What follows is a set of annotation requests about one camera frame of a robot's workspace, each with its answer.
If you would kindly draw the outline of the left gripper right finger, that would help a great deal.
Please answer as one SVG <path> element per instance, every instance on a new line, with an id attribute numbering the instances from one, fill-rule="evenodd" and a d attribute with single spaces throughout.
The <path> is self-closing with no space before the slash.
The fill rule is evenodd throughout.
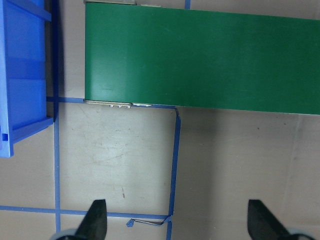
<path id="1" fill-rule="evenodd" d="M 248 201 L 247 230 L 252 240 L 295 239 L 259 199 Z"/>

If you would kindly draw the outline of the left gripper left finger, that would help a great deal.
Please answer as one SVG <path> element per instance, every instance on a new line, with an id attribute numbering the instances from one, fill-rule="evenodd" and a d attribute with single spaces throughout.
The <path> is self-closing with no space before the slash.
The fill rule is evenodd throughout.
<path id="1" fill-rule="evenodd" d="M 94 200 L 75 232 L 76 240 L 104 240 L 107 235 L 105 199 Z"/>

